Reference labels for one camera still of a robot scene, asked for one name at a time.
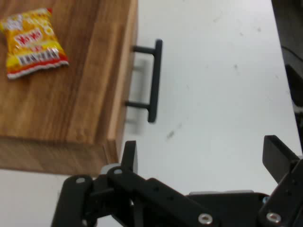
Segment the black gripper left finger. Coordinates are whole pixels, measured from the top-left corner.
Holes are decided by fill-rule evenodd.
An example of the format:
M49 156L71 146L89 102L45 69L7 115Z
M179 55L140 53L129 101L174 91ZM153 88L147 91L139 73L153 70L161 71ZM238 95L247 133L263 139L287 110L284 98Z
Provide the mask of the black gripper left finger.
M217 227L209 209L160 181L136 173L135 141L125 143L121 164L92 178L67 178L54 212L53 227L94 227L112 216L124 227Z

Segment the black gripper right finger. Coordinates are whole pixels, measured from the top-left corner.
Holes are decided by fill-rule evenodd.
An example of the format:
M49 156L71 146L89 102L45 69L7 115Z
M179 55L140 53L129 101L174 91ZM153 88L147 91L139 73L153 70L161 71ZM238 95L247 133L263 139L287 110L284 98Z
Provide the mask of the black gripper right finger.
M277 136L264 137L262 162L277 187L258 212L263 227L303 225L303 160Z

